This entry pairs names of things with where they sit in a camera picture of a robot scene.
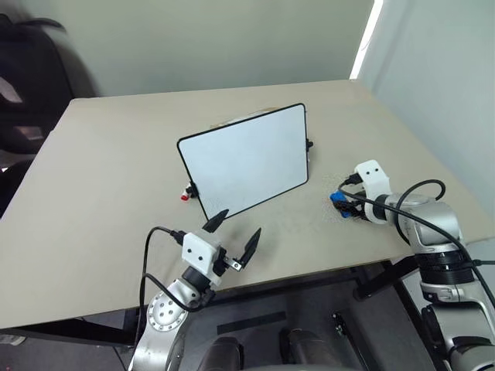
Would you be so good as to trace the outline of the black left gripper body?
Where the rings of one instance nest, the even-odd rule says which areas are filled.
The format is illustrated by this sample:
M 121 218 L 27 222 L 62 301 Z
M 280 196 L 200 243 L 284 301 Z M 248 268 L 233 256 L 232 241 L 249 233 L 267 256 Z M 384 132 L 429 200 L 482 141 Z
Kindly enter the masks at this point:
M 237 272 L 241 271 L 243 265 L 240 261 L 227 256 L 227 251 L 220 247 L 218 250 L 217 259 L 213 262 L 213 272 L 218 277 L 222 277 L 228 269 L 233 269 Z

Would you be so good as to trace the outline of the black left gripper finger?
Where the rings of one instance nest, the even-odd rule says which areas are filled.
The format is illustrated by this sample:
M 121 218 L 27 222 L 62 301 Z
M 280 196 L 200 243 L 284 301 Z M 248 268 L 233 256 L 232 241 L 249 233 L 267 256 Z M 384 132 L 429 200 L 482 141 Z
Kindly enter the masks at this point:
M 217 215 L 210 218 L 203 225 L 203 230 L 207 231 L 208 233 L 214 233 L 223 223 L 228 213 L 229 213 L 229 209 L 224 209 L 220 211 Z
M 245 268 L 248 265 L 249 261 L 256 252 L 258 247 L 258 242 L 260 240 L 260 236 L 261 236 L 261 228 L 258 228 L 256 232 L 251 236 L 249 241 L 246 243 L 244 247 L 244 253 L 241 256 L 241 258 L 238 260 L 242 268 Z

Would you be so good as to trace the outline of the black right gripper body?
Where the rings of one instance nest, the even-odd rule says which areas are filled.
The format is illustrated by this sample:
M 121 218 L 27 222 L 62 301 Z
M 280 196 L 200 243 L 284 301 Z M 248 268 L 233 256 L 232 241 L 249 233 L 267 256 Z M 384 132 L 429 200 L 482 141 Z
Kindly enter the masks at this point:
M 347 197 L 347 200 L 350 204 L 350 213 L 353 217 L 358 217 L 361 220 L 368 221 L 368 218 L 366 216 L 364 207 L 366 205 L 365 202 L 355 199 L 353 197 Z

